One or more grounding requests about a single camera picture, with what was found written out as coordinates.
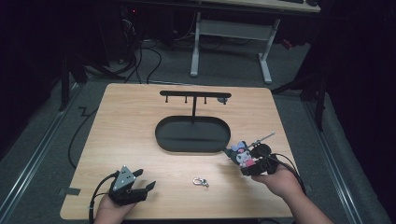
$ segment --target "desk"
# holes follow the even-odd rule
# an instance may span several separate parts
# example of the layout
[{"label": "desk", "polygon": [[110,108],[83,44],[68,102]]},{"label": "desk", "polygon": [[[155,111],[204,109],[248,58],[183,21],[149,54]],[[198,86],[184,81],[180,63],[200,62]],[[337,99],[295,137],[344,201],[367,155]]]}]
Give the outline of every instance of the desk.
[{"label": "desk", "polygon": [[[224,153],[171,153],[160,148],[155,139],[158,122],[173,115],[190,116],[192,104],[192,99],[185,104],[184,97],[169,97],[166,103],[160,91],[229,92],[227,105],[216,98],[207,98],[206,105],[198,99],[196,116],[227,122],[228,147],[241,140],[249,145],[274,131],[264,143],[294,162],[274,99],[265,88],[110,84],[70,184],[81,192],[65,197],[62,218],[88,219],[95,188],[122,165],[132,172],[145,170],[133,189],[157,181],[127,219],[291,217],[282,199],[243,176]],[[194,186],[195,177],[205,178],[209,188]],[[108,191],[111,181],[99,192]],[[100,196],[95,201],[96,214]]]},{"label": "desk", "polygon": [[[303,4],[290,3],[278,0],[200,0],[202,2],[216,3],[216,4],[231,4],[244,7],[268,7],[280,10],[293,10],[300,12],[314,12],[319,13],[319,7],[311,7],[306,2]],[[201,20],[201,13],[197,13],[197,20],[195,25],[195,42],[194,49],[192,52],[191,60],[191,76],[198,76],[199,68],[199,39],[200,35],[218,35],[234,38],[245,38],[266,41],[263,53],[259,53],[259,62],[262,68],[262,75],[264,82],[267,84],[272,83],[270,71],[268,69],[267,57],[270,48],[273,44],[276,31],[280,19],[275,19],[272,26],[227,22],[227,21],[212,21],[212,20]]]}]

